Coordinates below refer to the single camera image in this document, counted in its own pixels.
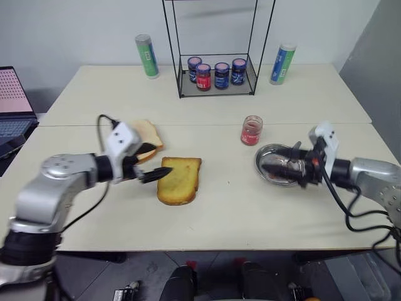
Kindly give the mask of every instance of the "cylindrical container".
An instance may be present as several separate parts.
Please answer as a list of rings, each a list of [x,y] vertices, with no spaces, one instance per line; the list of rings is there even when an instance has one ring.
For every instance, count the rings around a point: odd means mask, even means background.
[[[196,83],[196,66],[202,63],[202,59],[198,56],[191,56],[188,59],[189,80]]]
[[[245,118],[242,125],[241,141],[246,145],[255,145],[259,142],[263,128],[263,120],[259,116],[251,115]]]
[[[214,65],[214,86],[217,89],[228,88],[228,77],[230,66],[227,63],[217,63]]]
[[[150,36],[148,34],[140,34],[135,37],[135,42],[146,75],[152,79],[157,78],[159,76],[159,69],[157,68],[156,57]]]
[[[231,83],[240,86],[245,81],[246,60],[236,58],[232,61]]]
[[[211,88],[211,66],[199,64],[196,66],[196,86],[200,91],[208,91]]]
[[[277,53],[276,62],[270,76],[270,83],[281,85],[288,72],[289,64],[293,59],[296,46],[290,44],[281,44]]]

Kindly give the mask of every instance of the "red label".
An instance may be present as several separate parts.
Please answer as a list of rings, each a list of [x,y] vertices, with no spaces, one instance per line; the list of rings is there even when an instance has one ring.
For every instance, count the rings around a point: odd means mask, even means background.
[[[210,88],[211,77],[196,77],[196,85],[203,89]]]
[[[241,134],[241,140],[243,143],[247,145],[255,145],[259,142],[259,136],[258,135],[249,135],[246,130],[243,130]]]

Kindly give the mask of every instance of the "toast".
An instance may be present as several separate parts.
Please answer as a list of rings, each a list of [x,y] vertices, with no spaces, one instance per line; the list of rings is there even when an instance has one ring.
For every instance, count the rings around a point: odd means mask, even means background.
[[[157,182],[157,198],[167,205],[183,205],[195,198],[199,185],[200,158],[164,157],[162,167],[173,170]]]
[[[156,127],[149,120],[136,120],[132,125],[142,138],[142,142],[148,142],[157,147],[153,151],[138,155],[138,163],[140,164],[156,155],[156,152],[163,148],[163,142],[157,134]]]

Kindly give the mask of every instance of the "white table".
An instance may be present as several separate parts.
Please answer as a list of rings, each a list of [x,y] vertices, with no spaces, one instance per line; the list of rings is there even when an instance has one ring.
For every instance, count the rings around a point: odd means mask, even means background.
[[[185,206],[167,206],[156,198],[156,183],[127,181],[113,186],[104,202],[71,227],[61,244],[70,251],[139,250],[309,250],[369,248],[381,230],[352,233],[344,215],[324,186],[283,188],[262,180],[254,155],[264,144],[311,147],[308,131],[315,124],[266,125],[254,147],[241,144],[240,125],[160,125],[165,142],[146,170],[160,166],[163,156],[200,157],[199,191]],[[336,124],[338,157],[369,157],[397,163],[370,124]],[[7,232],[18,191],[39,170],[41,162],[59,153],[98,151],[95,127],[39,127],[0,180],[0,237]],[[344,200],[351,194],[338,190]],[[76,199],[70,220],[92,206],[103,185]],[[378,209],[361,199],[355,211]],[[355,226],[386,223],[366,217]]]
[[[40,126],[95,125],[96,116],[147,118],[157,125],[242,124],[259,115],[265,124],[370,123],[332,65],[292,65],[281,86],[268,82],[263,66],[256,94],[179,98],[171,66],[149,80],[141,66],[83,66]]]

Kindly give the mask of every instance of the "laptop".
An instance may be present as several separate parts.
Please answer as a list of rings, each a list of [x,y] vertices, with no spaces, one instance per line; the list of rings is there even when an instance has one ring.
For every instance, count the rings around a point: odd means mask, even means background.
[[[30,127],[38,124],[12,66],[0,67],[0,157],[19,149]]]

